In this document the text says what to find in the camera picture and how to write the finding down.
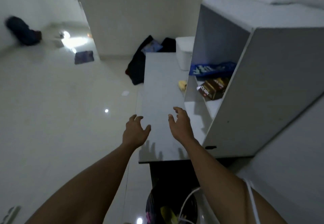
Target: white cord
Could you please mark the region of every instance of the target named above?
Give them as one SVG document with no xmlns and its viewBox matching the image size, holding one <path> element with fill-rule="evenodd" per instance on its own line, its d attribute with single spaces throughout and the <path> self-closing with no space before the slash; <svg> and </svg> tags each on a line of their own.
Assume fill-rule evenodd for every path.
<svg viewBox="0 0 324 224">
<path fill-rule="evenodd" d="M 246 183 L 246 185 L 248 187 L 255 223 L 256 224 L 261 224 L 260 219 L 259 219 L 259 215 L 258 215 L 257 206 L 255 205 L 255 202 L 254 202 L 253 192 L 252 192 L 250 183 L 249 183 L 249 181 L 247 179 L 243 179 L 243 180 L 245 181 L 245 183 Z"/>
<path fill-rule="evenodd" d="M 181 218 L 181 214 L 182 214 L 183 207 L 184 207 L 184 205 L 186 204 L 187 200 L 190 198 L 190 196 L 191 196 L 192 194 L 194 194 L 195 192 L 197 192 L 197 191 L 199 191 L 199 190 L 200 190 L 200 187 L 198 187 L 197 189 L 194 189 L 194 190 L 193 190 L 193 191 L 188 195 L 188 197 L 186 198 L 186 200 L 183 202 L 183 205 L 182 205 L 181 210 L 180 210 L 179 218 L 178 218 L 178 223 L 179 223 L 181 220 L 183 220 L 183 221 L 189 222 L 189 223 L 191 223 L 191 224 L 194 224 L 194 223 L 192 223 L 192 222 L 189 221 L 189 220 L 186 220 L 186 219 L 184 219 L 184 218 Z"/>
</svg>

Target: person's right arm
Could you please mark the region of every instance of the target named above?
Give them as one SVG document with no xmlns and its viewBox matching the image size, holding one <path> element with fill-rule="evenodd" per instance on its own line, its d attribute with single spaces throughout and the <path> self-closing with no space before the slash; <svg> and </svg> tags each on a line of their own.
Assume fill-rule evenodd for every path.
<svg viewBox="0 0 324 224">
<path fill-rule="evenodd" d="M 173 137 L 188 152 L 200 186 L 217 219 L 224 223 L 255 223 L 253 210 L 243 180 L 221 165 L 194 138 L 187 112 L 174 107 L 177 120 L 169 114 Z M 285 220 L 255 190 L 254 200 L 262 224 L 284 224 Z"/>
</svg>

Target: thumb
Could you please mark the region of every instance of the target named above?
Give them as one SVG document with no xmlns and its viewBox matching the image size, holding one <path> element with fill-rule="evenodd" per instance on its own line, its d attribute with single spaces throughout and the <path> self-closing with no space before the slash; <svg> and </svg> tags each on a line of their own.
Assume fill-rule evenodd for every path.
<svg viewBox="0 0 324 224">
<path fill-rule="evenodd" d="M 169 114 L 168 117 L 169 117 L 169 126 L 171 128 L 176 124 L 176 122 L 174 121 L 174 117 L 171 114 Z"/>
<path fill-rule="evenodd" d="M 151 125 L 147 125 L 144 130 L 146 138 L 148 138 L 148 135 L 150 134 L 150 132 L 151 132 Z"/>
</svg>

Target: screw hole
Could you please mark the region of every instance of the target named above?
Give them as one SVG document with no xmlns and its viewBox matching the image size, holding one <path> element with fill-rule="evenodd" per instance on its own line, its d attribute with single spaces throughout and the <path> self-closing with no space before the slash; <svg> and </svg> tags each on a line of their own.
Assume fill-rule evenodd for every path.
<svg viewBox="0 0 324 224">
<path fill-rule="evenodd" d="M 216 149 L 217 146 L 206 146 L 205 149 L 206 150 L 212 150 L 212 149 Z"/>
</svg>

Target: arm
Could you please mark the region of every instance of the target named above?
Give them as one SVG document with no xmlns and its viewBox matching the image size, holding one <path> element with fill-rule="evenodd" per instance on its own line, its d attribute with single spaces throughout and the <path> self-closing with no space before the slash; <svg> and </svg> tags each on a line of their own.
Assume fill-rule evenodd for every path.
<svg viewBox="0 0 324 224">
<path fill-rule="evenodd" d="M 26 224 L 103 223 L 132 153 L 151 131 L 150 125 L 142 129 L 142 118 L 133 115 L 126 124 L 123 143 L 62 186 Z"/>
<path fill-rule="evenodd" d="M 218 220 L 224 223 L 255 223 L 246 184 L 215 158 L 194 138 L 187 112 L 174 107 L 177 121 L 169 114 L 173 137 L 188 152 L 200 186 Z M 256 191 L 253 190 L 260 222 L 284 224 L 285 220 Z"/>
</svg>

